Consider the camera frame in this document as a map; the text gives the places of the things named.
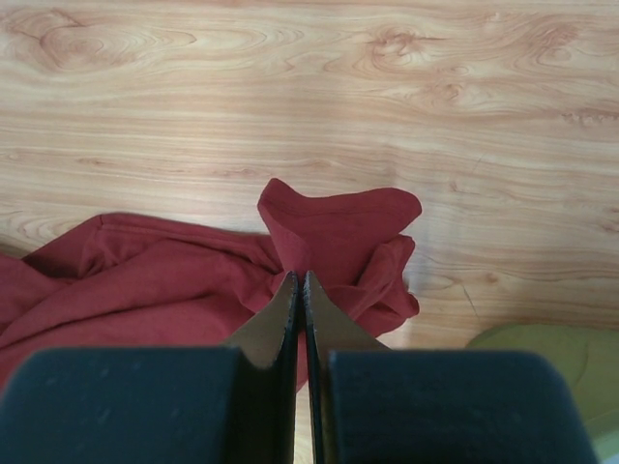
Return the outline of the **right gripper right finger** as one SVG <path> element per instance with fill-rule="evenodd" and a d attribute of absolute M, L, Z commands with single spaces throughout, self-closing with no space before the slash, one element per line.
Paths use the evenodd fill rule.
<path fill-rule="evenodd" d="M 563 377 L 522 351 L 393 350 L 303 289 L 318 463 L 593 463 Z"/>

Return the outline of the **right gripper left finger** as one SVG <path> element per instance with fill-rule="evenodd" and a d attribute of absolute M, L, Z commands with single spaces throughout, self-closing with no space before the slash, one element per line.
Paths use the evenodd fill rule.
<path fill-rule="evenodd" d="M 298 279 L 211 347 L 38 352 L 1 399 L 5 463 L 289 463 Z"/>

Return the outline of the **red t-shirt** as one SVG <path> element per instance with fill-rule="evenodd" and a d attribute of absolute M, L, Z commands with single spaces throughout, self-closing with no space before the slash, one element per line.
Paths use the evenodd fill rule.
<path fill-rule="evenodd" d="M 288 273 L 317 275 L 329 298 L 382 335 L 419 311 L 403 279 L 422 211 L 378 188 L 306 197 L 262 191 L 266 234 L 133 214 L 92 217 L 22 258 L 1 259 L 1 377 L 65 346 L 212 345 L 261 310 Z"/>

